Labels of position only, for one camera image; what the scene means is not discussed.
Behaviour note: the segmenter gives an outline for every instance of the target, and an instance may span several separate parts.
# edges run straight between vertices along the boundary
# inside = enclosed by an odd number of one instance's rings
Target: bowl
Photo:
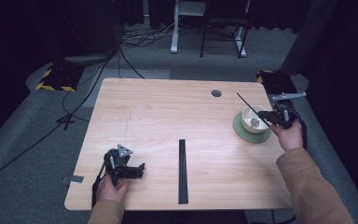
[[[253,105],[252,108],[258,111],[267,111],[265,108],[259,105]],[[261,120],[257,114],[248,106],[242,110],[242,126],[249,133],[263,133],[269,126]]]

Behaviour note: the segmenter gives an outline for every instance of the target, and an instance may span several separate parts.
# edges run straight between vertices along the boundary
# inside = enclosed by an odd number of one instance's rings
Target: chopstick
[[[186,141],[179,140],[179,204],[188,203]]]

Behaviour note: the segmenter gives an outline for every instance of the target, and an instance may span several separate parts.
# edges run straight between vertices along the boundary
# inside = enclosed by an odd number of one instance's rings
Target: green plate
[[[263,133],[249,133],[246,131],[242,126],[242,113],[239,113],[235,116],[234,120],[232,121],[232,126],[234,127],[235,133],[243,140],[250,142],[250,143],[264,143],[269,139],[271,135],[271,130],[267,129]]]

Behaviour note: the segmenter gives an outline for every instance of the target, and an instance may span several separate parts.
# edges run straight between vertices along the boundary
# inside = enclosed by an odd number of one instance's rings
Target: brown sleeve
[[[101,200],[92,208],[89,224],[120,224],[123,215],[124,207],[121,203]]]
[[[277,165],[300,223],[353,223],[336,190],[304,148],[285,152]]]

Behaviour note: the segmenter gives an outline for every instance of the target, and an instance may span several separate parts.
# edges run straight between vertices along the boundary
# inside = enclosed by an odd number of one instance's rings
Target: gray tape piece
[[[83,182],[84,176],[72,175],[72,176],[63,176],[61,183],[70,185],[71,182],[81,183]]]

